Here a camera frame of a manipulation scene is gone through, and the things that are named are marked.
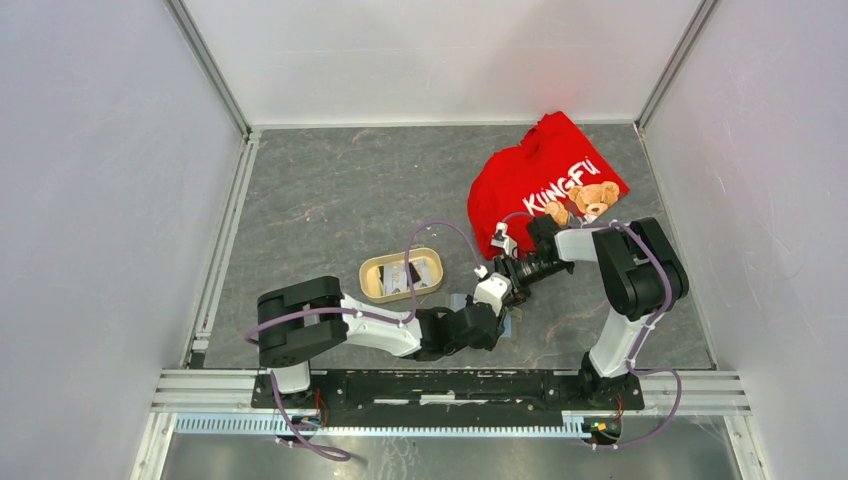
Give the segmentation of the beige oval tray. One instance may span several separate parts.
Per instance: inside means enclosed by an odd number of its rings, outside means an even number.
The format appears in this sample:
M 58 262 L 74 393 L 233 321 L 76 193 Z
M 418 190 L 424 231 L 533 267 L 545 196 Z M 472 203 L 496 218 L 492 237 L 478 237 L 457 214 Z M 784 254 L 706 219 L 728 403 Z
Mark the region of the beige oval tray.
M 374 303 L 387 303 L 410 297 L 409 281 L 417 295 L 436 291 L 444 278 L 440 256 L 430 248 L 373 257 L 359 269 L 360 288 Z

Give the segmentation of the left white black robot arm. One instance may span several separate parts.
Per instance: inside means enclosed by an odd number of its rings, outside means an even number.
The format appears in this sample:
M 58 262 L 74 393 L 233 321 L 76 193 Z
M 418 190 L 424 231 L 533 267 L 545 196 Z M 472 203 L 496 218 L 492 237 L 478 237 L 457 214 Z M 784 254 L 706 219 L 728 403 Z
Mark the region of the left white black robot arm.
M 511 282 L 488 274 L 458 310 L 431 307 L 391 311 L 345 294 L 333 276 L 262 295 L 258 324 L 245 339 L 258 349 L 259 364 L 290 407 L 314 394 L 310 361 L 342 344 L 382 350 L 417 362 L 433 362 L 465 348 L 492 350 L 503 332 Z

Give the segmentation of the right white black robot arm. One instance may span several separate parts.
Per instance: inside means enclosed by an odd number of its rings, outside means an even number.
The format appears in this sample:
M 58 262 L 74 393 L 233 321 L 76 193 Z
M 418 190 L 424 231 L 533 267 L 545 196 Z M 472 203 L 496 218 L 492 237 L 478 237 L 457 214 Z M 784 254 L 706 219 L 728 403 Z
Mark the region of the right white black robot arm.
M 513 254 L 505 247 L 493 260 L 511 282 L 510 300 L 526 301 L 530 287 L 578 262 L 597 265 L 610 311 L 577 377 L 580 400 L 591 408 L 612 401 L 635 378 L 635 359 L 656 323 L 689 291 L 689 280 L 657 219 L 562 227 L 549 215 L 532 219 L 533 247 Z

